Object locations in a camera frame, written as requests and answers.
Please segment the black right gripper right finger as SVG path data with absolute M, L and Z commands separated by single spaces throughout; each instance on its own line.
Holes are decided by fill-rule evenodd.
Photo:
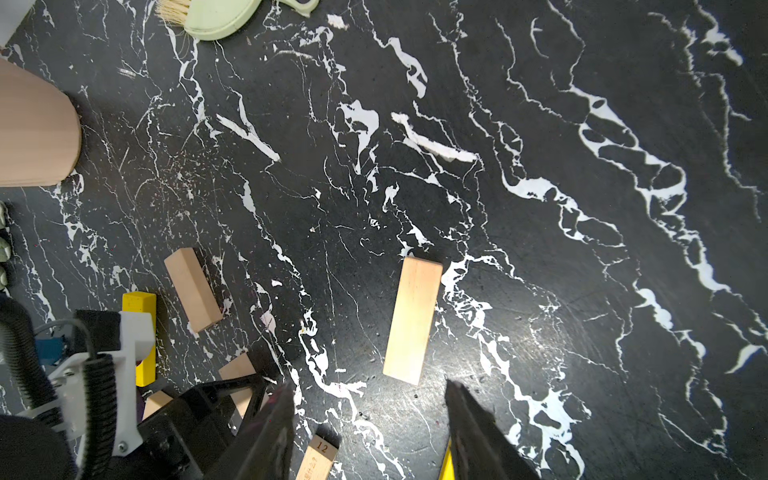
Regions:
M 447 380 L 445 403 L 455 479 L 539 478 L 465 385 Z

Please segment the small yellow block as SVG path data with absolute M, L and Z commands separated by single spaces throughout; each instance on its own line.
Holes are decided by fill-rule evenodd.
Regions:
M 153 334 L 156 334 L 156 305 L 155 294 L 147 292 L 130 292 L 122 296 L 122 309 L 128 312 L 148 313 L 152 317 Z M 156 346 L 152 345 L 149 352 L 140 358 L 136 366 L 136 386 L 146 387 L 156 381 L 157 355 Z

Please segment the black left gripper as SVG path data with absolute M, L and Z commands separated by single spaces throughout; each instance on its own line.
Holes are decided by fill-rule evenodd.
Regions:
M 234 441 L 229 421 L 235 412 L 231 395 L 265 395 L 258 374 L 194 386 L 141 421 L 142 444 L 110 461 L 112 479 L 204 479 Z

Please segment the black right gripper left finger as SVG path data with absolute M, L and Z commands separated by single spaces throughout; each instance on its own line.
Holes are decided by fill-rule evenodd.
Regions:
M 204 479 L 287 479 L 294 441 L 294 386 L 254 392 L 234 441 Z

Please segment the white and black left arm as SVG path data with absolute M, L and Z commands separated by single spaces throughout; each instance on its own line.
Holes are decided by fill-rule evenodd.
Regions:
M 198 385 L 143 420 L 139 447 L 98 461 L 91 479 L 285 479 L 292 409 L 258 375 Z M 64 439 L 38 420 L 1 418 L 4 479 L 76 479 Z

